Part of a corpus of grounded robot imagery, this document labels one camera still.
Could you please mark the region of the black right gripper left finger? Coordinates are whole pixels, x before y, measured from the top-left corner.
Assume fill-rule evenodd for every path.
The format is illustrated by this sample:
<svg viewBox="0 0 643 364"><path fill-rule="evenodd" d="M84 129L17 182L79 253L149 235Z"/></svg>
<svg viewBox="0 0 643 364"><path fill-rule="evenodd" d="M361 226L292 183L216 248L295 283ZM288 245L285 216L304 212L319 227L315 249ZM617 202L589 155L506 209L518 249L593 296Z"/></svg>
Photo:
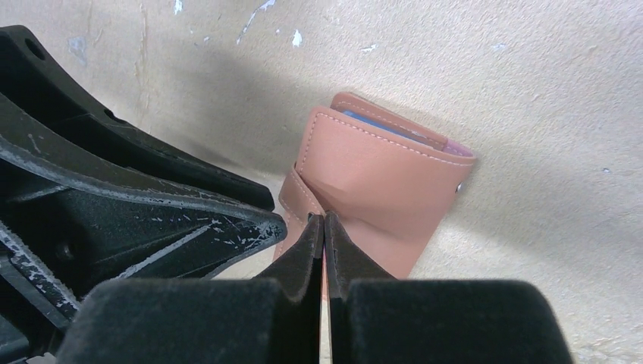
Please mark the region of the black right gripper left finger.
<svg viewBox="0 0 643 364"><path fill-rule="evenodd" d="M95 287L59 363L317 363L324 219L247 280L134 279Z"/></svg>

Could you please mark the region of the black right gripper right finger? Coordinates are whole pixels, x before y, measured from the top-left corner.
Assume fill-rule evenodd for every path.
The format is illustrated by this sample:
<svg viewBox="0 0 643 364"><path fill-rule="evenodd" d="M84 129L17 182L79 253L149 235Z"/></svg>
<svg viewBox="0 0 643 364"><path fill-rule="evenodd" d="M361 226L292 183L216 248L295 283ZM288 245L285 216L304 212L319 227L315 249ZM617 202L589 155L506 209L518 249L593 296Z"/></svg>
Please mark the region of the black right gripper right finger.
<svg viewBox="0 0 643 364"><path fill-rule="evenodd" d="M548 301L515 280L399 280L325 216L335 363L570 363Z"/></svg>

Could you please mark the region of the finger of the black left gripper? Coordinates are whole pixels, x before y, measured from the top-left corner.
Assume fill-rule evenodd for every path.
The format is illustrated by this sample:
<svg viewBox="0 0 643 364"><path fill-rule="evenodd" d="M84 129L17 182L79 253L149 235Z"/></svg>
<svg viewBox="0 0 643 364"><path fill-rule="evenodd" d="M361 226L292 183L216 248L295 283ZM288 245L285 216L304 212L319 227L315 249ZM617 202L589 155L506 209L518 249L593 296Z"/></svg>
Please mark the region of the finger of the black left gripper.
<svg viewBox="0 0 643 364"><path fill-rule="evenodd" d="M66 329L104 281L211 277L285 232L264 186L189 156L1 139L1 315L24 331Z"/></svg>
<svg viewBox="0 0 643 364"><path fill-rule="evenodd" d="M204 162L116 117L25 26L1 28L1 93L47 128L108 162L274 210L266 186Z"/></svg>

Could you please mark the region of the pink leather card holder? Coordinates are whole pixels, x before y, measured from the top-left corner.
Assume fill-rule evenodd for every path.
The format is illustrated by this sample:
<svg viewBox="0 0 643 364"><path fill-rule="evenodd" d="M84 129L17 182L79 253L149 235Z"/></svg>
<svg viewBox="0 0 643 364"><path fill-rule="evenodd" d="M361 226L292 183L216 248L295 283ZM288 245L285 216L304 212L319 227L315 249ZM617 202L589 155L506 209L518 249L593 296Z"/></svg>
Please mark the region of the pink leather card holder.
<svg viewBox="0 0 643 364"><path fill-rule="evenodd" d="M333 212L350 239L395 278L408 278L476 158L470 149L354 93L311 110L279 201L282 256L309 215Z"/></svg>

